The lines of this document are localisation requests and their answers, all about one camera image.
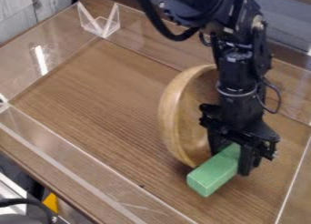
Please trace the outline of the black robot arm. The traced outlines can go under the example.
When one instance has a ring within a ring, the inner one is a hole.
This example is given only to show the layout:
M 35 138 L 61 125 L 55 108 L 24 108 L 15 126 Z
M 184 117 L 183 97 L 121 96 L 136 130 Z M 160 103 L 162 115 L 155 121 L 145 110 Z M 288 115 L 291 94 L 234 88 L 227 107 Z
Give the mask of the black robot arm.
M 218 105 L 199 106 L 200 125 L 208 131 L 211 153 L 240 145 L 238 174 L 247 176 L 272 159 L 280 136 L 264 123 L 264 113 L 279 109 L 266 105 L 266 93 L 276 86 L 266 78 L 272 68 L 267 22 L 255 0 L 137 0 L 155 29 L 167 39 L 182 42 L 194 35 L 212 50 L 219 72 Z

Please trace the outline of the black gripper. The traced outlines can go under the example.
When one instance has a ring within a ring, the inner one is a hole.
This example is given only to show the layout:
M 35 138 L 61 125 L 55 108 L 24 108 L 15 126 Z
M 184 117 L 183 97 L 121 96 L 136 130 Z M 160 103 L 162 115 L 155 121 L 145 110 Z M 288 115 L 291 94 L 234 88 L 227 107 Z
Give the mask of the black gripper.
M 227 87 L 216 83 L 219 104 L 202 104 L 200 126 L 207 129 L 210 151 L 212 155 L 222 152 L 232 143 L 240 145 L 238 174 L 248 176 L 259 167 L 262 158 L 272 160 L 278 151 L 280 135 L 264 123 L 264 112 L 279 111 L 266 106 L 266 89 L 278 88 L 266 78 L 252 81 L 246 87 Z

